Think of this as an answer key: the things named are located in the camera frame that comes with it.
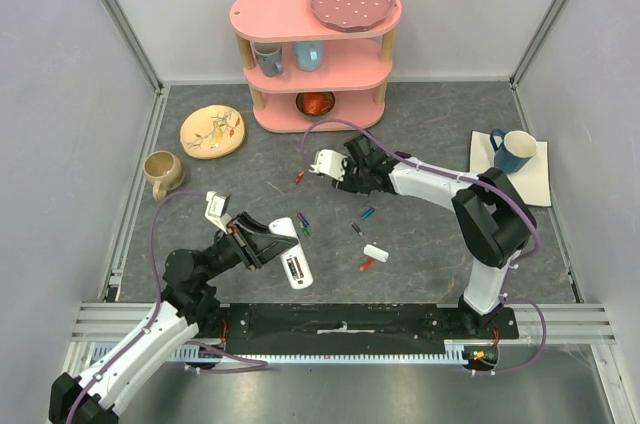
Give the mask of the white remote control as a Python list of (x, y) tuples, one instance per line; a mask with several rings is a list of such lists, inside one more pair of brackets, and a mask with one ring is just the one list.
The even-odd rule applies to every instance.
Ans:
[[(268, 228), (274, 234), (299, 240), (293, 221), (289, 217), (282, 217), (271, 221)], [(302, 290), (313, 284), (314, 278), (300, 243), (297, 243), (294, 247), (284, 252), (280, 258), (285, 275), (292, 289)]]

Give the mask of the white battery cover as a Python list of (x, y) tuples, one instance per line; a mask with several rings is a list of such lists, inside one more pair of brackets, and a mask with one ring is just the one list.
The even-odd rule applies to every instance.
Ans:
[(363, 253), (370, 259), (387, 262), (389, 259), (389, 253), (375, 245), (366, 244), (363, 248)]

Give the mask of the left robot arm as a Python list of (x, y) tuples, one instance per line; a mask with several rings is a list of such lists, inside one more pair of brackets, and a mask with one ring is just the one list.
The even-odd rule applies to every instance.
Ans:
[(243, 265), (258, 269), (294, 249), (299, 239), (287, 217), (265, 226), (243, 212), (228, 219), (204, 250), (178, 249), (166, 258), (165, 288), (154, 308), (94, 365), (51, 386), (51, 423), (117, 423), (134, 395), (188, 340), (208, 337), (220, 322), (213, 278)]

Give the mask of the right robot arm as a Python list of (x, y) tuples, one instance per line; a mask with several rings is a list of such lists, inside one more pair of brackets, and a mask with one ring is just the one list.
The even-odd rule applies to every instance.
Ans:
[(408, 153), (387, 153), (365, 135), (345, 143), (346, 155), (316, 153), (312, 172), (328, 175), (332, 186), (354, 194), (385, 192), (441, 206), (455, 214), (473, 256), (469, 282), (458, 301), (458, 325), (467, 336), (483, 336), (503, 307), (510, 266), (534, 237), (537, 223), (506, 174), (454, 172)]

